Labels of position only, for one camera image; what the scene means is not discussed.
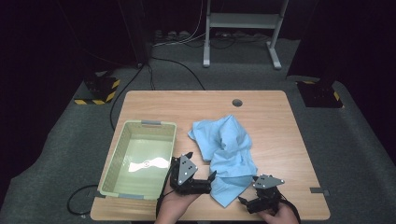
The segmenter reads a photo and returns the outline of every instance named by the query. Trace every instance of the gray carpet floor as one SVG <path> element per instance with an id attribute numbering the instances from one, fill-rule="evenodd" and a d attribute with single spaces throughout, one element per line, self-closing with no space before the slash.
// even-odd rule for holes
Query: gray carpet floor
<path id="1" fill-rule="evenodd" d="M 221 48 L 230 42 L 213 40 L 212 44 Z M 343 108 L 304 106 L 295 81 L 315 79 L 286 78 L 298 45 L 298 40 L 278 40 L 281 70 L 273 68 L 263 41 L 212 48 L 209 68 L 202 67 L 202 47 L 160 46 L 151 54 L 185 64 L 207 90 L 282 90 L 287 94 L 319 184 L 330 192 L 326 197 L 330 219 L 304 223 L 396 223 L 395 166 L 341 83 L 333 87 Z M 149 65 L 155 90 L 202 89 L 196 78 L 177 63 L 151 59 Z M 147 66 L 127 86 L 136 72 L 131 67 L 114 72 L 113 76 L 120 79 L 120 98 L 112 102 L 113 123 L 117 122 L 127 91 L 152 90 Z M 49 133 L 40 158 L 11 180 L 0 223 L 98 223 L 89 215 L 70 214 L 66 203 L 75 190 L 99 182 L 113 136 L 112 104 L 75 105 L 71 99 Z M 92 201 L 87 198 L 92 196 L 74 202 L 74 209 L 89 210 Z"/>

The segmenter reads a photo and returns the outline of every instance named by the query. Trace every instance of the wooden table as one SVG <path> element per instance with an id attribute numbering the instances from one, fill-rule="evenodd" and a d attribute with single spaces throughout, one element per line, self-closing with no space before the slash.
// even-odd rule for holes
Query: wooden table
<path id="1" fill-rule="evenodd" d="M 233 100 L 242 101 L 234 106 Z M 193 122 L 220 119 L 232 114 L 247 130 L 252 158 L 260 174 L 285 180 L 280 192 L 298 208 L 302 220 L 323 220 L 330 211 L 323 194 L 311 193 L 319 188 L 318 179 L 283 91 L 129 91 L 120 112 L 116 131 L 108 151 L 101 186 L 111 155 L 117 144 L 122 124 L 127 119 L 172 121 L 177 124 L 174 156 L 192 151 L 192 161 L 199 170 L 194 178 L 206 179 L 209 164 L 188 137 Z M 248 188 L 241 196 L 253 199 Z M 155 220 L 156 201 L 96 197 L 91 216 L 95 220 Z M 223 208 L 210 195 L 202 195 L 181 220 L 261 220 L 249 214 L 237 199 Z"/>

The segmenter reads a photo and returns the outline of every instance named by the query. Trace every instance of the black floor stand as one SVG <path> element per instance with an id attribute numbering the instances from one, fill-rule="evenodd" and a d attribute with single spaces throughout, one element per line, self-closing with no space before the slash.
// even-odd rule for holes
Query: black floor stand
<path id="1" fill-rule="evenodd" d="M 341 108 L 343 106 L 332 86 L 324 87 L 317 82 L 298 81 L 297 87 L 307 107 Z"/>
<path id="2" fill-rule="evenodd" d="M 86 88 L 79 88 L 74 97 L 78 105 L 104 105 L 114 98 L 120 81 L 114 77 L 90 77 L 84 79 Z"/>

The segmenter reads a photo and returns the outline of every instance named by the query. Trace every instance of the dark background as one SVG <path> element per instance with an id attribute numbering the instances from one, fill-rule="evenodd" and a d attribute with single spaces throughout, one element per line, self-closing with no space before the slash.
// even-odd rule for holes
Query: dark background
<path id="1" fill-rule="evenodd" d="M 18 0 L 3 3 L 0 9 L 1 203 L 10 178 L 39 157 L 47 134 L 83 78 L 123 64 L 136 65 L 135 48 L 128 38 L 117 1 L 61 2 L 67 5 L 64 11 L 70 23 L 77 21 L 74 32 L 54 0 Z M 197 26 L 200 1 L 143 2 L 144 16 L 149 18 L 152 30 L 159 29 L 165 34 L 187 30 L 192 34 Z M 278 2 L 251 0 L 241 6 L 240 1 L 227 0 L 223 5 L 219 0 L 213 1 L 212 7 L 223 12 L 271 13 L 278 11 Z M 327 62 L 348 55 L 345 58 L 348 63 L 340 68 L 338 80 L 349 89 L 395 161 L 392 148 L 396 127 L 396 94 L 392 83 L 396 74 L 392 32 L 395 20 L 388 1 L 376 1 L 379 13 L 369 13 L 373 15 L 372 21 L 360 24 L 360 20 L 366 20 L 364 15 L 370 8 L 365 4 L 369 2 L 321 0 L 317 5 L 317 0 L 290 0 L 279 37 L 302 39 L 290 68 L 291 75 L 320 77 L 332 65 Z M 357 25 L 360 29 L 356 35 Z M 205 17 L 202 17 L 197 34 L 204 29 Z M 351 36 L 353 41 L 343 43 Z M 347 48 L 348 54 L 333 51 L 346 43 L 353 44 Z M 83 49 L 113 63 L 92 57 Z"/>

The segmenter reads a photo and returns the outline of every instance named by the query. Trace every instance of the green plastic bin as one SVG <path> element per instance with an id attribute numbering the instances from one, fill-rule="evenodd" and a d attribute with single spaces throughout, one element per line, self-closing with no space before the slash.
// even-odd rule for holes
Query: green plastic bin
<path id="1" fill-rule="evenodd" d="M 102 195 L 156 200 L 176 140 L 173 122 L 127 120 L 100 188 Z"/>

